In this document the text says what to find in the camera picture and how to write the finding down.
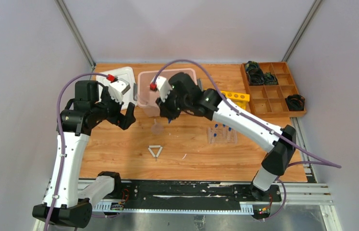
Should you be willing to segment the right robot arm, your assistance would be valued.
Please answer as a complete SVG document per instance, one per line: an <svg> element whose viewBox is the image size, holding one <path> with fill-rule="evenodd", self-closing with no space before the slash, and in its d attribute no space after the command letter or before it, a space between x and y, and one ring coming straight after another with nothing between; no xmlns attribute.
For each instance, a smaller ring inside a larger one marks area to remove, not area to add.
<svg viewBox="0 0 359 231"><path fill-rule="evenodd" d="M296 151L296 130L268 123L237 106L214 89L201 90L190 75L180 72L167 79L155 77L150 90L159 93L160 116L174 120L182 112L227 125L261 147L266 155L247 194L256 201L269 195L273 182L284 175Z"/></svg>

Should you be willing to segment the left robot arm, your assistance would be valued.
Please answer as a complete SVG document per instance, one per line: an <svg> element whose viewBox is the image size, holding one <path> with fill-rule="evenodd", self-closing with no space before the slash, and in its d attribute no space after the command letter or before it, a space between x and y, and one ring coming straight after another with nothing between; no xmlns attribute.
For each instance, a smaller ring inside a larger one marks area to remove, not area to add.
<svg viewBox="0 0 359 231"><path fill-rule="evenodd" d="M120 174L103 171L93 183L78 191L83 155L92 129L102 121L126 130L134 122L133 103L121 112L123 98L130 90L125 80L115 79L108 85L95 80L75 83L74 97L64 109L58 110L54 171L43 203L33 207L34 218L49 225L84 228L90 222L93 207L105 196L119 198L123 192Z"/></svg>

